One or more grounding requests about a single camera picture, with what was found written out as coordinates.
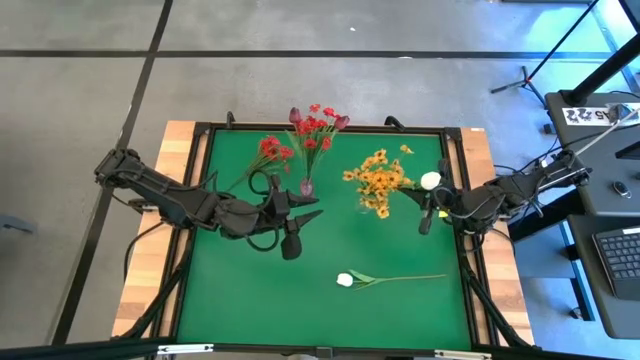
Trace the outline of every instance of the white rose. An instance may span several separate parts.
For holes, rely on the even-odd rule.
[[[338,274],[338,280],[336,282],[338,285],[350,287],[353,285],[353,277],[347,273]]]
[[[440,176],[440,174],[435,171],[428,172],[422,175],[422,178],[420,178],[420,186],[422,186],[422,188],[425,190],[431,191],[436,186],[440,185],[441,178],[442,176]]]

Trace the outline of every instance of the flower bouquet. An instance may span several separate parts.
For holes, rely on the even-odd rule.
[[[293,157],[293,150],[280,144],[275,136],[267,136],[258,143],[258,151],[247,170],[240,176],[227,191],[230,191],[255,171],[272,173],[279,170],[289,172],[287,160]]]
[[[402,155],[389,164],[387,150],[380,149],[368,157],[359,168],[345,171],[344,181],[355,181],[359,184],[357,192],[361,194],[360,205],[367,209],[375,209],[380,219],[389,217],[389,195],[403,186],[413,186],[413,181],[405,177],[400,165],[402,157],[413,154],[407,146],[400,147]]]
[[[320,108],[320,104],[311,105],[309,107],[311,114],[304,120],[298,108],[292,108],[289,113],[289,121],[296,131],[286,133],[305,167],[305,176],[300,182],[300,193],[304,196],[310,196],[313,193],[311,176],[315,164],[331,148],[336,133],[349,124],[348,116],[336,114],[330,107],[322,110],[324,119],[316,117]]]

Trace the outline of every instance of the white label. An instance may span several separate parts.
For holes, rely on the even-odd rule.
[[[622,233],[625,234],[625,235],[640,234],[640,228],[624,229],[624,230],[622,230]]]
[[[640,107],[640,103],[625,103],[631,111]],[[611,126],[608,107],[575,107],[563,108],[562,113],[567,125],[575,126]],[[622,126],[640,124],[640,119],[625,121]]]

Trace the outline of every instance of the black desk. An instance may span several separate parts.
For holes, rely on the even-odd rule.
[[[591,237],[599,232],[638,226],[640,218],[570,215],[567,224],[605,331],[612,338],[640,339],[640,301],[613,296]]]
[[[571,108],[560,94],[545,96],[549,106],[549,116],[558,132],[560,144],[567,144],[585,135],[606,130],[606,126],[567,125],[562,112]],[[587,107],[605,107],[607,103],[640,102],[640,99],[626,94],[592,94]],[[578,150],[589,140],[580,141],[570,148]],[[640,140],[640,127],[613,132],[580,155],[585,166],[593,169],[589,185],[575,189],[543,208],[544,217],[528,215],[518,226],[509,227],[514,241],[523,239],[551,225],[557,224],[568,215],[601,215],[640,217],[640,180],[635,176],[640,172],[640,161],[616,159],[615,152]],[[624,182],[633,196],[626,199],[612,189],[614,181]]]

